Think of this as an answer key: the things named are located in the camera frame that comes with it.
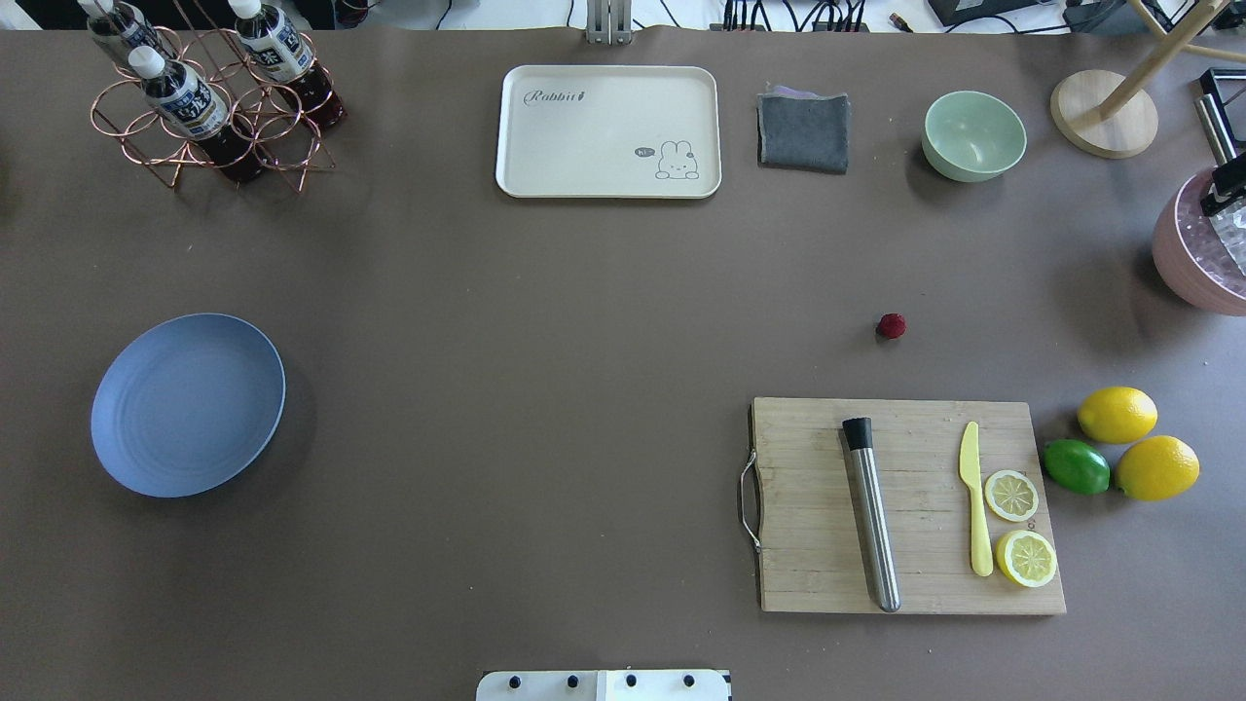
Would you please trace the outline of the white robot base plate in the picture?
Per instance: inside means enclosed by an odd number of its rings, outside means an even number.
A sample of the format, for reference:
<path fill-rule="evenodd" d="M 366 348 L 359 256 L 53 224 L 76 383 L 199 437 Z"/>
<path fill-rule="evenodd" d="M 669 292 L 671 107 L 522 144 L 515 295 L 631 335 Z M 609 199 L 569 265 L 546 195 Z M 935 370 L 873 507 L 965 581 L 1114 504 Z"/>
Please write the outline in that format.
<path fill-rule="evenodd" d="M 495 671 L 477 684 L 476 700 L 731 700 L 728 671 L 622 669 Z"/>

